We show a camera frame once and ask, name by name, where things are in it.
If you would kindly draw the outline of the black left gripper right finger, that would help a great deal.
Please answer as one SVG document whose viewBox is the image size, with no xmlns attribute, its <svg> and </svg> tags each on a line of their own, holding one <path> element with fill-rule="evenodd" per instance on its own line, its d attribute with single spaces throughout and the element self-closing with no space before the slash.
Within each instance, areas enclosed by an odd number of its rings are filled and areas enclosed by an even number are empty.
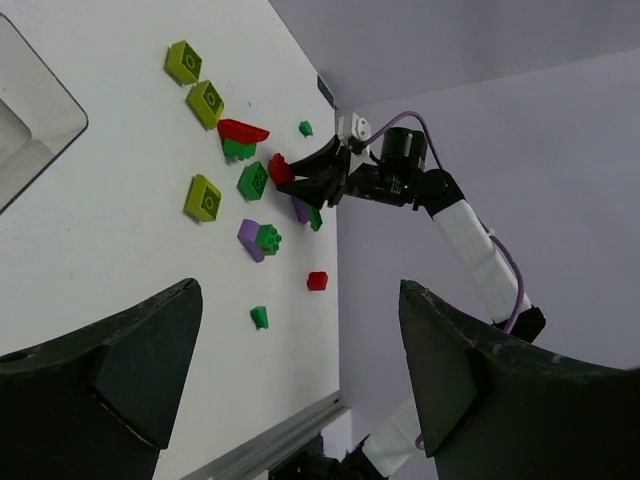
<svg viewBox="0 0 640 480">
<path fill-rule="evenodd" d="M 635 479 L 639 373 L 506 334 L 412 280 L 401 328 L 425 451 L 442 479 Z"/>
</svg>

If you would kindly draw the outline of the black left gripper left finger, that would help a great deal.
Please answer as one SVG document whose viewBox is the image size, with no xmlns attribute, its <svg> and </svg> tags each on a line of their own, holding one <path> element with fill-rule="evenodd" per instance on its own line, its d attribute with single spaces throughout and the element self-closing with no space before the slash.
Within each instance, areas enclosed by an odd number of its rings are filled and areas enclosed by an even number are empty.
<svg viewBox="0 0 640 480">
<path fill-rule="evenodd" d="M 2 356 L 4 479 L 150 479 L 171 439 L 201 325 L 187 278 Z"/>
</svg>

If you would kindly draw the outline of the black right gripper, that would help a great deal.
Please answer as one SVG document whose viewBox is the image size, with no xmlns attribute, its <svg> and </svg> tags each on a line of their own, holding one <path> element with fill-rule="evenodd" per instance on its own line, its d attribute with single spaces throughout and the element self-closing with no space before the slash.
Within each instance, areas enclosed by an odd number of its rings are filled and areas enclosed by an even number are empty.
<svg viewBox="0 0 640 480">
<path fill-rule="evenodd" d="M 306 177 L 277 189 L 307 205 L 334 207 L 344 196 L 393 206 L 426 205 L 444 196 L 448 181 L 440 169 L 425 168 L 429 142 L 418 130 L 392 127 L 383 135 L 379 156 L 356 159 L 353 148 L 334 135 L 315 153 L 289 165 L 295 176 Z"/>
</svg>

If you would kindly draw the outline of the red rectangular lego brick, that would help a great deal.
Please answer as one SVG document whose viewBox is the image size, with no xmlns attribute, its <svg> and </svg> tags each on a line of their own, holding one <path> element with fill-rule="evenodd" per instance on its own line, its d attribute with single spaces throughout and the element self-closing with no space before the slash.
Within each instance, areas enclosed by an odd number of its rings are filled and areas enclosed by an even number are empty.
<svg viewBox="0 0 640 480">
<path fill-rule="evenodd" d="M 295 175 L 285 157 L 276 153 L 268 163 L 268 174 L 276 186 L 287 184 L 295 180 Z"/>
</svg>

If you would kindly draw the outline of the small red lego brick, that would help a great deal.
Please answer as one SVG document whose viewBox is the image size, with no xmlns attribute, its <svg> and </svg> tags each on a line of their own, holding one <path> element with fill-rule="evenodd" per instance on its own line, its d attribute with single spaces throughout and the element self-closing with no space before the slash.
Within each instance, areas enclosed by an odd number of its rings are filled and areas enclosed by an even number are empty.
<svg viewBox="0 0 640 480">
<path fill-rule="evenodd" d="M 307 288 L 309 291 L 325 291 L 328 286 L 329 275 L 325 271 L 312 271 L 307 277 Z"/>
</svg>

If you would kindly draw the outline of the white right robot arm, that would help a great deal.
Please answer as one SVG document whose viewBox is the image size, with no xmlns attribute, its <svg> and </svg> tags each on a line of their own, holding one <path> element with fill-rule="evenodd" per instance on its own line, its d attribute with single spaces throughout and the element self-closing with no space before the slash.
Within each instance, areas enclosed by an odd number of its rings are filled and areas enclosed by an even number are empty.
<svg viewBox="0 0 640 480">
<path fill-rule="evenodd" d="M 334 136 L 314 154 L 288 164 L 273 161 L 279 191 L 310 207 L 336 206 L 343 196 L 414 210 L 425 209 L 440 229 L 483 297 L 495 327 L 534 340 L 545 325 L 541 311 L 529 301 L 521 271 L 499 239 L 477 217 L 461 189 L 442 166 L 424 167 L 435 149 L 426 128 L 386 127 L 378 132 L 381 154 L 370 151 L 372 139 L 362 133 Z M 429 442 L 435 432 L 426 421 L 445 418 L 445 437 L 455 433 L 477 403 L 455 393 L 435 403 L 422 390 L 405 402 L 376 433 L 341 459 L 298 457 L 299 479 L 386 479 L 415 452 L 428 454 L 444 444 Z"/>
</svg>

